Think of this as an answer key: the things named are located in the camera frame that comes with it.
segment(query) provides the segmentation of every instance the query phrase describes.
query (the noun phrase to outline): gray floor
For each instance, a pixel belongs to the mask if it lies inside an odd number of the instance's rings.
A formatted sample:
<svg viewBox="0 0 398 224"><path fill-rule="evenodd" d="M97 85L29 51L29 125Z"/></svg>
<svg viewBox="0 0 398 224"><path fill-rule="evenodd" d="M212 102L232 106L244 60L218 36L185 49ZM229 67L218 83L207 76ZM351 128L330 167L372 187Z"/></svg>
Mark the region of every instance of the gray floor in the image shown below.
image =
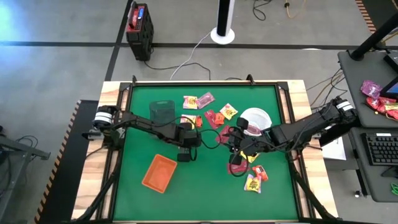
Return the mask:
<svg viewBox="0 0 398 224"><path fill-rule="evenodd" d="M0 41L115 42L126 0L0 1ZM216 1L147 0L160 43L195 43L216 21ZM235 44L358 45L370 33L354 0L309 0L306 10L288 19L283 0L264 7L265 22L252 14L252 0L236 0ZM292 10L301 1L292 1ZM73 105L79 99L98 100L113 48L0 46L0 124L17 139L33 134L38 147L52 152L48 161L34 161L28 181L11 205L8 220L33 222L42 192L65 134ZM181 64L190 49L155 49L153 67ZM304 79L307 87L332 76L339 68L334 50L197 49L192 59L211 70L213 80L227 77ZM173 70L155 71L121 48L112 80L168 80ZM176 80L206 80L197 66L182 68ZM346 88L343 81L340 88ZM313 101L323 86L308 92ZM339 95L334 91L332 96ZM351 100L349 93L343 97ZM396 223L398 205L354 198L354 172L330 171L340 217L353 221Z"/></svg>

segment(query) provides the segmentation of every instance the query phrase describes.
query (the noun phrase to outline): green table mat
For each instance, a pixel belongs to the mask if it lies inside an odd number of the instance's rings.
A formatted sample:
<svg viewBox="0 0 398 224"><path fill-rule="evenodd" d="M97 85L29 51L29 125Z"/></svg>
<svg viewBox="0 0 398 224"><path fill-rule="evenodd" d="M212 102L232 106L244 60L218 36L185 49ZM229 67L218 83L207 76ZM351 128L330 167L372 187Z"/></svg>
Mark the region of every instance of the green table mat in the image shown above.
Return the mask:
<svg viewBox="0 0 398 224"><path fill-rule="evenodd" d="M208 91L216 100L202 110L182 108L184 95L200 97ZM159 100L173 100L176 117L201 115L200 130L211 129L204 112L217 113L227 103L239 111L230 121L225 120L230 126L235 126L240 114L252 107L265 110L272 125L281 123L274 86L138 86L132 94L131 111L149 118L149 103ZM202 136L207 145L216 145L215 133L205 132ZM227 173L230 152L225 146L207 149L202 145L196 161L179 162L164 194L141 184L156 154L176 161L177 153L177 146L166 144L149 133L131 128L127 131L115 220L297 219L290 172L283 153L261 154L254 161L254 165L263 165L269 177L262 183L261 194L243 190L247 174L237 178Z"/></svg>

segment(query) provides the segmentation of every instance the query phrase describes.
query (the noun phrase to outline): black metal frame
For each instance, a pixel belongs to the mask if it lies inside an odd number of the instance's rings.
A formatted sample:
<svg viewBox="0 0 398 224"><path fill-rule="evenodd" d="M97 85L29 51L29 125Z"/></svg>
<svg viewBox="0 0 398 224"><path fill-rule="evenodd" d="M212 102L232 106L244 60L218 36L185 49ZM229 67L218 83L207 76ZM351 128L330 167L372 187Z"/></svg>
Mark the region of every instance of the black metal frame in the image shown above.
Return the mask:
<svg viewBox="0 0 398 224"><path fill-rule="evenodd" d="M275 89L275 94L277 96L277 101L278 101L277 104L278 104L278 108L279 108L280 119L281 119L281 122L284 123L284 122L286 122L286 117L284 115L284 109L283 109L281 95L280 95L280 89L282 89L285 93L287 109L289 112L289 118L290 118L291 122L295 121L292 102L290 99L289 87L288 87L287 82L260 82L259 83L259 82L255 82L251 75L248 75L246 80L249 80L249 82L226 82L226 81L197 82L197 83L195 83L195 86L223 86L223 85L229 85L229 86L231 86L231 85L234 85L234 86L250 86L250 85L273 86ZM159 82L159 83L137 82L137 79L135 77L133 77L133 80L131 83L120 83L117 106L121 106L123 94L125 91L128 91L125 110L130 111L133 90L137 86L187 86L187 85L193 85L193 83L192 82ZM114 121L117 122L118 119L119 119L119 115L115 116ZM119 153L118 153L118 158L116 160L114 172L111 175L111 177L109 177L109 171L111 168L111 160L112 160L114 150L119 150ZM99 202L97 202L97 203L99 203L99 205L96 205L96 206L98 206L98 209L97 209L97 215L96 215L95 220L82 219L82 220L77 220L76 223L105 223L105 222L109 223L109 222L113 222L116 196L118 193L121 161L123 158L123 151L124 151L123 147L121 147L120 149L110 149L106 156L104 176L103 176L102 185L101 185L101 192L99 193L99 195L100 194L105 195L105 193L109 190L109 186L111 184L113 184L113 188L112 188L112 192L111 192L111 199L110 199L111 201L110 201L110 206L109 206L109 210L108 210L108 217L107 218L102 217L103 203L104 203L104 197L103 197L100 199ZM298 160L301 174L297 173L297 170L295 169L295 165L292 162L292 156L293 155L290 153L286 157L286 159L288 160L288 167L289 167L289 172L290 172L291 181L292 181L292 188L294 191L294 200L295 200L295 206L296 206L296 211L297 211L297 217L300 220L300 219L304 218L304 216L303 216L303 208L302 208L301 201L300 201L299 187L298 187L298 183L296 181L295 176L301 175L302 182L307 186L309 185L309 183L308 183L308 176L307 176L307 172L305 170L305 164L304 164L304 160L303 160L302 156L300 156L300 159ZM314 207L310 202L309 196L306 195L306 198L307 198L307 206L308 206L309 216L310 216L310 218L315 218Z"/></svg>

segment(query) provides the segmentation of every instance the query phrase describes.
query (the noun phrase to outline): orange plastic container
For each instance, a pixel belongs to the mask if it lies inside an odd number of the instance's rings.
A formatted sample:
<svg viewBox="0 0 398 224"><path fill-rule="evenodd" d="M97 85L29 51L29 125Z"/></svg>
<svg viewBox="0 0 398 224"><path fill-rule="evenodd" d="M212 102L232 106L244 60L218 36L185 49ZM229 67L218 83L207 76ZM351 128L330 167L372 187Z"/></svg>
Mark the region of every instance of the orange plastic container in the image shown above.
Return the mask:
<svg viewBox="0 0 398 224"><path fill-rule="evenodd" d="M176 166L177 162L156 154L144 180L142 180L142 184L157 192L164 193Z"/></svg>

